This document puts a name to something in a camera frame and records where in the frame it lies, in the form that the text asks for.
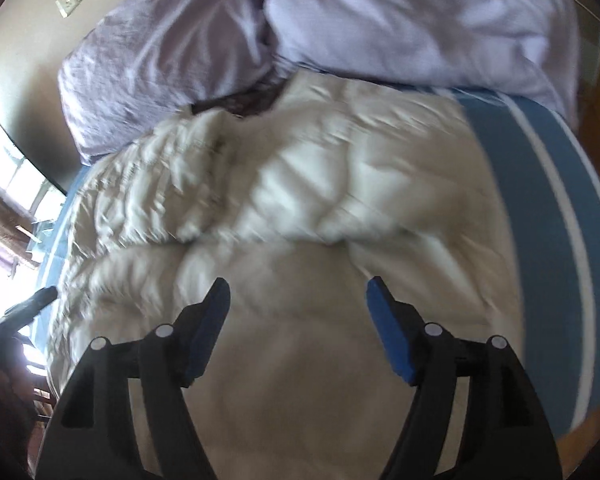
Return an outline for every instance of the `lavender pillow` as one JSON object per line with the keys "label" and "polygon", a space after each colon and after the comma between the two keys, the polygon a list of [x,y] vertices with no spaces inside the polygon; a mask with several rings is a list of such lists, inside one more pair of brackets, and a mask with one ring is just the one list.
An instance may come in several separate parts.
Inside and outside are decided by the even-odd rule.
{"label": "lavender pillow", "polygon": [[93,162],[177,108],[251,87],[271,67],[256,0],[125,0],[64,60],[62,110]]}
{"label": "lavender pillow", "polygon": [[571,0],[265,0],[280,66],[529,97],[573,121]]}

